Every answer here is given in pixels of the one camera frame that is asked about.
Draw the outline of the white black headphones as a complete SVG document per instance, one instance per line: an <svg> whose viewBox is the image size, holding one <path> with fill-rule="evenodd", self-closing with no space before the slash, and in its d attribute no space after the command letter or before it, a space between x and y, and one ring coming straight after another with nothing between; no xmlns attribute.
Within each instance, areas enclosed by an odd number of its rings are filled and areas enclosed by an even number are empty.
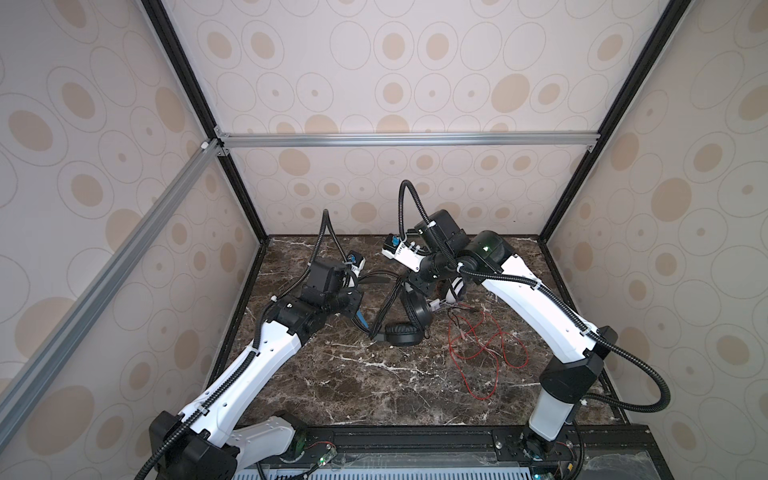
<svg viewBox="0 0 768 480"><path fill-rule="evenodd" d="M434 297L428 302L432 312L443 307L457 306L466 296L467 287L461 277L452 280L440 280L434 291Z"/></svg>

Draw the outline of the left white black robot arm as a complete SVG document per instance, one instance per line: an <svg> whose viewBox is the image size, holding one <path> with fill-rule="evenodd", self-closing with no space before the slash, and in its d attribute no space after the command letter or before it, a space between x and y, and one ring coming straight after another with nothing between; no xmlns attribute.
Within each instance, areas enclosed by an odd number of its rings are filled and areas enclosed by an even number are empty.
<svg viewBox="0 0 768 480"><path fill-rule="evenodd" d="M341 250L339 259L320 257L324 237L335 235L329 214L323 214L305 270L264 306L252 341L179 413L163 411L152 421L151 456L137 478L155 473L160 479L231 479L289 449L296 428L285 418L273 416L247 428L237 423L271 377L329 317L359 319L365 258L354 250Z"/></svg>

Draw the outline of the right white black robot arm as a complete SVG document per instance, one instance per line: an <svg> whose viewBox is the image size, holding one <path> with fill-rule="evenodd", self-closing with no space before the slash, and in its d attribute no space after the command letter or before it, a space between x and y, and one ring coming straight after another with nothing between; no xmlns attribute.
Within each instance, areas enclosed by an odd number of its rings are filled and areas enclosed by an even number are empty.
<svg viewBox="0 0 768 480"><path fill-rule="evenodd" d="M647 362L617 346L614 330L596 327L553 293L502 236L484 230L470 238L447 210L427 214L415 185L404 180L398 198L407 196L413 198L421 217L415 231L424 244L408 241L407 230L400 224L383 252L407 268L405 282L411 293L426 296L444 288L445 300L456 303L475 283L515 311L553 354L539 377L541 392L522 435L530 456L542 457L552 448L583 400L637 413L657 413L669 406L671 391L663 377ZM632 404L592 393L590 389L611 354L646 374L659 390L658 400Z"/></svg>

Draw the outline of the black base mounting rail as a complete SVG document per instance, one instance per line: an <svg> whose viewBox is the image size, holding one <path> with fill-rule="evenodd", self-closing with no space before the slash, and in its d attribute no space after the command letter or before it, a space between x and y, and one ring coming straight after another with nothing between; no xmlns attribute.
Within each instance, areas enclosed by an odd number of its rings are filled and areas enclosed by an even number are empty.
<svg viewBox="0 0 768 480"><path fill-rule="evenodd" d="M543 459L525 453L519 426L247 428L222 447L186 440L155 479L670 479L642 425L563 429Z"/></svg>

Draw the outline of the diagonal aluminium rail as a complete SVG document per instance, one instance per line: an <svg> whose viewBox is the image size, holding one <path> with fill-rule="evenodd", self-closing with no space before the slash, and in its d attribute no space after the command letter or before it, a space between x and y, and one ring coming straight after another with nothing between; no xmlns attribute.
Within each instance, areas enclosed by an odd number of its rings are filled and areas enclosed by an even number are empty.
<svg viewBox="0 0 768 480"><path fill-rule="evenodd" d="M3 394L2 449L7 448L222 145L221 140L211 138L187 162Z"/></svg>

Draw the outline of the horizontal aluminium rail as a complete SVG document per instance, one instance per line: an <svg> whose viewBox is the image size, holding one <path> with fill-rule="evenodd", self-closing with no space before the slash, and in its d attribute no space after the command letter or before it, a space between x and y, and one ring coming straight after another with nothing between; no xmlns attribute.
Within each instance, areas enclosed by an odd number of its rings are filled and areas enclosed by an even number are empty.
<svg viewBox="0 0 768 480"><path fill-rule="evenodd" d="M594 145L596 131L524 132L424 132L424 133L318 133L318 134L227 134L222 144L233 148L363 148L363 147L454 147L507 145Z"/></svg>

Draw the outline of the left black corner post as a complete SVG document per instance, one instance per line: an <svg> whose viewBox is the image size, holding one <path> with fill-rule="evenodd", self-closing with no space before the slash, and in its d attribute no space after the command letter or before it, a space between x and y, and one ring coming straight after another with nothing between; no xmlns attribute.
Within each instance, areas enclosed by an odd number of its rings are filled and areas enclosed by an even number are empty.
<svg viewBox="0 0 768 480"><path fill-rule="evenodd" d="M179 36L172 25L170 15L164 3L157 0L142 0L140 4L147 14L149 23L159 39L206 138L222 140L223 136L218 130L218 122L211 111L207 98L193 71ZM247 192L243 178L231 154L224 150L222 154L218 155L218 161L256 239L260 243L267 242L269 235L256 212L253 201Z"/></svg>

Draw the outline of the black corner post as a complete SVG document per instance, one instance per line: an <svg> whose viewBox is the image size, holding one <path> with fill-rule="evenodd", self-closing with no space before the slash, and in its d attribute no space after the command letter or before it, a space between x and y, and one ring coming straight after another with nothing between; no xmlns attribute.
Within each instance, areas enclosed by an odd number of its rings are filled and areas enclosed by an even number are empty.
<svg viewBox="0 0 768 480"><path fill-rule="evenodd" d="M606 117L600 124L597 130L599 138L594 146L587 149L577 164L574 174L540 232L540 244L546 245L554 235L577 193L587 180L601 153L608 145L625 114L636 99L641 87L662 56L664 49L691 7L691 4L691 0L673 0L667 3L655 27L651 30L648 39L642 45L637 60L619 89Z"/></svg>
<svg viewBox="0 0 768 480"><path fill-rule="evenodd" d="M140 4L147 14L149 23L159 39L206 138L222 140L223 136L218 130L218 122L211 111L207 98L193 71L179 36L172 25L170 15L164 3L157 0L142 0ZM222 154L218 155L218 161L256 239L260 243L267 242L269 235L256 212L253 201L247 192L243 178L231 154L224 150Z"/></svg>

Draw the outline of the right black corner post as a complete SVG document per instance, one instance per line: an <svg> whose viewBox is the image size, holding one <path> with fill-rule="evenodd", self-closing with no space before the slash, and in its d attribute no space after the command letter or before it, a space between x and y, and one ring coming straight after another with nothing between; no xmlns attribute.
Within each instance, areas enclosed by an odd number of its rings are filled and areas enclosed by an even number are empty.
<svg viewBox="0 0 768 480"><path fill-rule="evenodd" d="M574 174L540 232L540 244L546 245L554 235L577 193L587 180L601 153L608 145L625 114L636 99L641 87L662 56L664 49L691 7L691 4L691 0L673 0L667 3L655 27L651 30L648 39L642 45L637 60L619 89L606 117L600 124L597 130L599 138L594 146L587 149L577 164Z"/></svg>

